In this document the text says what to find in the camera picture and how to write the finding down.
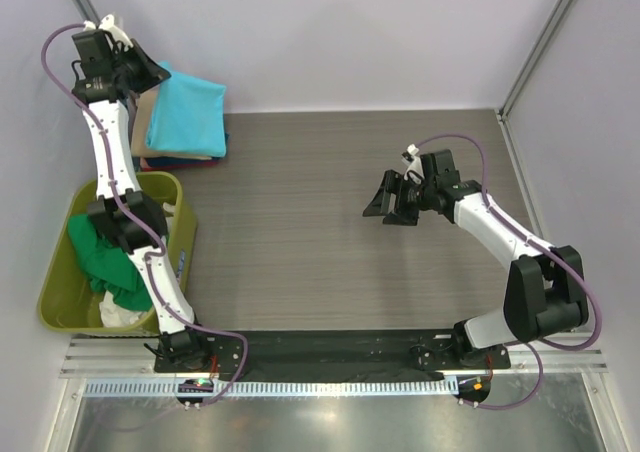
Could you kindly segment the light blue t shirt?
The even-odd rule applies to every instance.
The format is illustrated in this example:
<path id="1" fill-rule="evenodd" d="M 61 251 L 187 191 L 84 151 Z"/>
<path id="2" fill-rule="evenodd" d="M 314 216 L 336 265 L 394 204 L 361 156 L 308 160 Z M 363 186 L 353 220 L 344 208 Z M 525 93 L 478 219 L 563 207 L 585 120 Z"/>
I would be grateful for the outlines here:
<path id="1" fill-rule="evenodd" d="M 170 77 L 157 89 L 146 147 L 163 153 L 224 157 L 227 87 L 179 72 L 167 61 L 160 66 Z"/>

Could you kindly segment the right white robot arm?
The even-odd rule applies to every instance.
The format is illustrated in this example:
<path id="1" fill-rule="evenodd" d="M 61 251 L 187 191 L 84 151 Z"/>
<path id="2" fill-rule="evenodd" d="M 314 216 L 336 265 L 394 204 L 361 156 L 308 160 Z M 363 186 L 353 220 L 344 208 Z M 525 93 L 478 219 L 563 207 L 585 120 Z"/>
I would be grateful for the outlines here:
<path id="1" fill-rule="evenodd" d="M 475 237 L 505 268 L 500 308 L 456 323 L 453 341 L 461 359 L 510 342 L 529 343 L 584 325 L 589 319 L 580 254 L 557 248 L 506 214 L 475 180 L 464 181 L 445 149 L 422 154 L 410 146 L 405 172 L 385 171 L 365 207 L 386 225 L 415 226 L 424 211 L 444 216 Z"/>

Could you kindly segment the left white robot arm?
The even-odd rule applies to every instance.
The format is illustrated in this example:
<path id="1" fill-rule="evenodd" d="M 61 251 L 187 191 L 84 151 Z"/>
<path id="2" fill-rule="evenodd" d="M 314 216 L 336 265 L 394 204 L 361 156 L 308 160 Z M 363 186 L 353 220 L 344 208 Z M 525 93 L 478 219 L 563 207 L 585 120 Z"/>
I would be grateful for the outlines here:
<path id="1" fill-rule="evenodd" d="M 211 358 L 209 342 L 196 329 L 194 311 L 171 266 L 164 210 L 139 184 L 128 133 L 128 97 L 160 85 L 171 74 L 135 40 L 111 31 L 87 27 L 72 40 L 81 70 L 72 95 L 88 124 L 97 169 L 89 219 L 127 255 L 144 281 L 159 325 L 153 354 L 175 367 L 199 369 Z"/>

